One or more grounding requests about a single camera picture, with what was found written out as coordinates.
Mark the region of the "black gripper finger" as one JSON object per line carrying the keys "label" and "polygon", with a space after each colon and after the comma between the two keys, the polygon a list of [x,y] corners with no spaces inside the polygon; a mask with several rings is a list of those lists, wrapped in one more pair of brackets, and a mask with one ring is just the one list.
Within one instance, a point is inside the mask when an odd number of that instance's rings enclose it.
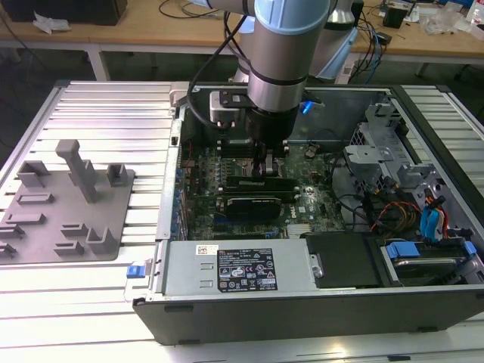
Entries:
{"label": "black gripper finger", "polygon": [[253,169],[252,177],[278,177],[279,166],[275,160],[274,150],[268,148],[261,141],[255,141],[253,145]]}

